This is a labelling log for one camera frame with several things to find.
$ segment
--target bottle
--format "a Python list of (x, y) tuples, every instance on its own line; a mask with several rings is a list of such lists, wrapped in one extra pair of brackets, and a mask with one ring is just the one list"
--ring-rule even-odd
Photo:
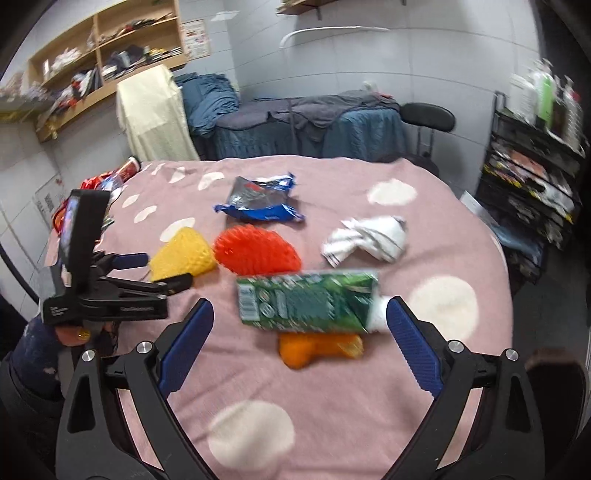
[(537, 128), (546, 129), (552, 122), (552, 107), (554, 105), (554, 93), (556, 84), (552, 77), (551, 63), (544, 59), (540, 74), (536, 76), (535, 88), (538, 92), (538, 111), (535, 119)]
[(556, 95), (554, 95), (554, 105), (552, 107), (552, 122), (550, 132), (562, 140), (566, 132), (567, 111), (564, 103), (564, 90), (560, 87), (560, 79), (554, 77), (556, 85)]
[(573, 81), (566, 77), (564, 88), (564, 105), (566, 107), (566, 128), (563, 140), (566, 144), (579, 151), (581, 130), (583, 128), (583, 109), (580, 105), (580, 96), (573, 90)]
[(511, 75), (511, 90), (507, 108), (529, 124), (535, 120), (537, 93), (534, 85), (519, 75)]

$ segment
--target orange plastic toy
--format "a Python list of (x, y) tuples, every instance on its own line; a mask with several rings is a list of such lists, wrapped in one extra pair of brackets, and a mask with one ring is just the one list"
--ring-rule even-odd
[(222, 232), (213, 243), (218, 263), (237, 275), (271, 275), (301, 270), (295, 249), (277, 232), (239, 225)]
[(279, 354), (289, 368), (304, 368), (319, 356), (359, 358), (363, 342), (354, 333), (280, 333)]

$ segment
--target white towel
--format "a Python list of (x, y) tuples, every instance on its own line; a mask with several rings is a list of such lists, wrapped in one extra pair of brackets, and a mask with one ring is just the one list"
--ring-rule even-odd
[(394, 262), (404, 250), (405, 222), (394, 216), (342, 220), (346, 228), (335, 230), (322, 244), (322, 255), (333, 267), (357, 247), (379, 260)]

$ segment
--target black stool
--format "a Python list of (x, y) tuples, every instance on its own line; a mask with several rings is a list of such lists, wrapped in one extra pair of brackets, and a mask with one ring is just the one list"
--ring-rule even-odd
[[(424, 168), (436, 177), (439, 177), (439, 168), (431, 159), (435, 130), (446, 133), (451, 132), (456, 127), (456, 117), (449, 110), (430, 103), (406, 103), (400, 107), (400, 117), (404, 123), (418, 127), (416, 153), (388, 154), (380, 157), (377, 162), (392, 163), (404, 157), (417, 167)], [(428, 151), (420, 153), (421, 131), (423, 127), (429, 128), (431, 135)]]

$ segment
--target person's hand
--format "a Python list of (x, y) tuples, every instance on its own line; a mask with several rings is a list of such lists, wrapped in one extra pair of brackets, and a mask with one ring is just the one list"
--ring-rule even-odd
[[(109, 333), (113, 332), (113, 323), (107, 322), (103, 329)], [(64, 346), (80, 346), (90, 340), (90, 331), (83, 327), (74, 327), (69, 325), (56, 326), (56, 336)]]

